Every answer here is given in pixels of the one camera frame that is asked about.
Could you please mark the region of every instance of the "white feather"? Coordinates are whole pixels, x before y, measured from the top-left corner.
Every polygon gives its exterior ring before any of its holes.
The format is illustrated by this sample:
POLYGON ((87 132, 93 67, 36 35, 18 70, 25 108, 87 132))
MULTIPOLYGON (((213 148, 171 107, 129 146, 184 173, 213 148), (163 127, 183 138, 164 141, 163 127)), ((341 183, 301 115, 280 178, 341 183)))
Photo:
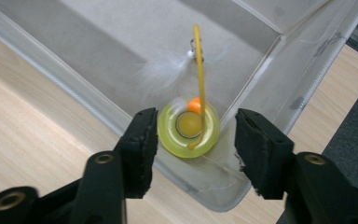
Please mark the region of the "white feather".
POLYGON ((156 94, 172 91, 175 84, 185 76, 194 56, 191 52, 180 54, 168 50, 158 50, 155 56, 143 65, 136 74, 138 88, 143 90, 143 101, 148 101, 156 94))

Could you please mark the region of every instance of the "screw hole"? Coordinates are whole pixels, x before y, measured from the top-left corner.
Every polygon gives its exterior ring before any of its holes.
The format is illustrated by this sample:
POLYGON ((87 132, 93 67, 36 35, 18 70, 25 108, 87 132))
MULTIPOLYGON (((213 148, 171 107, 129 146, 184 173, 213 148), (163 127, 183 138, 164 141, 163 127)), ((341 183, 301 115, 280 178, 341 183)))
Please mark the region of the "screw hole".
POLYGON ((13 208, 25 199, 25 194, 21 191, 13 191, 0 198, 0 211, 13 208))
POLYGON ((324 165, 324 164, 326 164, 326 161, 323 158, 321 158, 321 157, 319 157, 317 155, 310 155, 309 154, 309 155, 305 156, 305 159, 307 161, 309 161, 310 163, 313 163, 315 165, 324 165))
POLYGON ((112 161, 113 158, 114 157, 112 155, 102 154, 102 155, 98 156, 97 158, 95 158, 95 162, 97 162, 99 164, 105 164, 105 163, 112 161))

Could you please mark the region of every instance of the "clear plastic bin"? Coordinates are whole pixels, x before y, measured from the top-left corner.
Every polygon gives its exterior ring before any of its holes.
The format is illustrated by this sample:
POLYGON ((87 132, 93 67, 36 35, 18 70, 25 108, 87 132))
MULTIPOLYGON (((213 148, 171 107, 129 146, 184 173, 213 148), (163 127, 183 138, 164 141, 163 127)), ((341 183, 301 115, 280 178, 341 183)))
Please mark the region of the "clear plastic bin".
POLYGON ((197 95, 191 69, 158 93, 140 73, 186 56, 198 23, 220 138, 191 160, 161 148, 156 166, 220 212, 251 187, 235 156, 237 109, 253 109, 288 133, 357 22, 358 0, 0 0, 0 40, 117 135, 139 110, 197 95))

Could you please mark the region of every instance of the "wooden surface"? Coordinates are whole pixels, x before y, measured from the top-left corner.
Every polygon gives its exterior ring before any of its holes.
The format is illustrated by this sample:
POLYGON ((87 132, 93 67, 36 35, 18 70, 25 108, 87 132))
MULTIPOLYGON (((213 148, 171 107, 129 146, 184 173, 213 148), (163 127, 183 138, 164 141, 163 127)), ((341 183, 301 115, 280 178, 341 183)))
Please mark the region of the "wooden surface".
MULTIPOLYGON (((322 152, 358 98, 358 53, 344 47, 290 132, 296 151, 322 152)), ((0 43, 0 191, 33 186, 44 195, 81 177, 87 157, 117 137, 0 43)), ((282 201, 251 189, 227 213, 212 212, 154 170, 142 200, 127 200, 129 223, 275 223, 282 201)))

